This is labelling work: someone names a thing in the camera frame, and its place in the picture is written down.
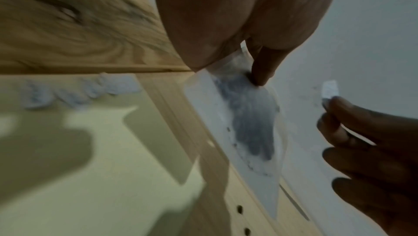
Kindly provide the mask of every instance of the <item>person's left hand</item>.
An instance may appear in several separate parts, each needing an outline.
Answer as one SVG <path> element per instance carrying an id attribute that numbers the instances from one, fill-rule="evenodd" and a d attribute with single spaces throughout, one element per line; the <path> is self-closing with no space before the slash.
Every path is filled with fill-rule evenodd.
<path id="1" fill-rule="evenodd" d="M 334 147 L 325 149 L 323 158 L 350 177 L 335 179 L 334 191 L 388 235 L 418 235 L 418 120 L 370 111 L 340 97 L 324 107 L 317 126 Z"/>
<path id="2" fill-rule="evenodd" d="M 246 41 L 253 81 L 264 85 L 317 28 L 332 0 L 156 0 L 174 48 L 198 71 Z"/>

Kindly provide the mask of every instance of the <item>white wall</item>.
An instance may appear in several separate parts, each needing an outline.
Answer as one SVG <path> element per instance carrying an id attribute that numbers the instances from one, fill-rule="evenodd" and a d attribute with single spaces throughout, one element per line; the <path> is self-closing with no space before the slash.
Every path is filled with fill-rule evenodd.
<path id="1" fill-rule="evenodd" d="M 291 138 L 283 176 L 326 235 L 383 233 L 331 189 L 339 174 L 321 157 L 328 144 L 315 127 L 320 86 L 336 79 L 357 105 L 418 118 L 417 20 L 418 0 L 334 0 L 315 34 L 276 72 Z"/>

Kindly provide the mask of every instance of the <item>wood grain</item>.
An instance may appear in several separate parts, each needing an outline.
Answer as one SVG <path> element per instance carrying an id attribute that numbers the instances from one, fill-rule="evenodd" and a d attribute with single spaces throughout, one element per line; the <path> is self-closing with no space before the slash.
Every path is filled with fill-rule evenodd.
<path id="1" fill-rule="evenodd" d="M 199 162 L 207 182 L 181 235 L 242 236 L 245 228 L 251 230 L 251 235 L 322 235 L 295 208 L 298 200 L 284 180 L 280 181 L 278 220 L 268 217 L 183 95 L 182 84 L 191 75 L 190 72 L 137 75 L 189 158 Z M 238 205 L 243 206 L 242 215 L 236 210 Z M 156 226 L 175 216 L 175 212 L 167 213 Z"/>
<path id="2" fill-rule="evenodd" d="M 0 32 L 1 73 L 188 70 L 146 0 L 0 0 Z"/>

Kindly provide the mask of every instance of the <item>pale yellow sheet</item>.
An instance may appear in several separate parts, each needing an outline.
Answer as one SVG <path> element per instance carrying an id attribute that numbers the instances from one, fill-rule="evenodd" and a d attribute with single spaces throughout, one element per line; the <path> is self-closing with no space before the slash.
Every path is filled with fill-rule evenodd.
<path id="1" fill-rule="evenodd" d="M 26 111 L 22 82 L 0 78 L 1 236 L 177 234 L 204 181 L 144 90 Z"/>

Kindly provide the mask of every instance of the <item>plastic bag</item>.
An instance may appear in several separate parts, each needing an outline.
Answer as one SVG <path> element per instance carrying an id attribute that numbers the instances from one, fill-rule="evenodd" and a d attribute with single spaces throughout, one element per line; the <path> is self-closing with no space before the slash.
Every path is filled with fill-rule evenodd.
<path id="1" fill-rule="evenodd" d="M 197 72 L 185 94 L 248 186 L 275 216 L 286 150 L 277 96 L 249 77 L 252 59 L 242 50 Z"/>

